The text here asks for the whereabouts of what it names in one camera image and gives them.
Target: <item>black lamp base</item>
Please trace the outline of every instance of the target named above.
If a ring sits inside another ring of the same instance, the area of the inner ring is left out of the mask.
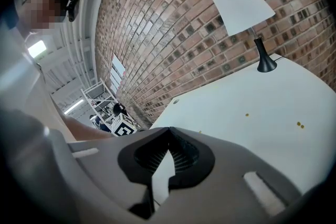
[[[262,73],[271,72],[277,68],[277,63],[270,58],[265,49],[264,43],[261,38],[254,40],[260,55],[259,66],[257,70]]]

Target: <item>brick wall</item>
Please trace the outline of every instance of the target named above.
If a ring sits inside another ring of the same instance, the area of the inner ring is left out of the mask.
[[[266,0],[274,17],[254,29],[271,54],[304,66],[336,89],[335,25],[326,0]],[[228,37],[212,0],[102,0],[98,76],[110,84],[115,53],[126,67],[118,98],[150,126],[173,97],[258,60],[248,32]]]

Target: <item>white shirt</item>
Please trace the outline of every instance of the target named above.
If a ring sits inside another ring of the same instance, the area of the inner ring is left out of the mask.
[[[76,141],[46,90],[44,77],[25,49],[16,28],[0,21],[0,101],[3,108],[21,110],[50,129],[59,130],[66,142]]]

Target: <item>white ceiling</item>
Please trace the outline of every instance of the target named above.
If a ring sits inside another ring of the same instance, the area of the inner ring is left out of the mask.
[[[14,0],[19,8],[24,0]],[[80,89],[98,82],[94,53],[96,23],[101,0],[81,0],[82,13],[73,23],[65,21],[51,31],[32,35],[30,47],[43,40],[47,50],[36,59],[45,75],[47,90],[59,107],[66,111],[83,99]],[[91,108],[87,102],[79,105],[69,115],[80,118]]]

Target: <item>table lamp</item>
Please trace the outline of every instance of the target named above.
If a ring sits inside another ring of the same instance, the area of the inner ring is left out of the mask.
[[[257,37],[253,26],[272,17],[275,12],[264,0],[213,0],[229,36],[249,29],[255,36],[260,61],[259,72],[270,72],[277,67],[267,54],[261,38]]]

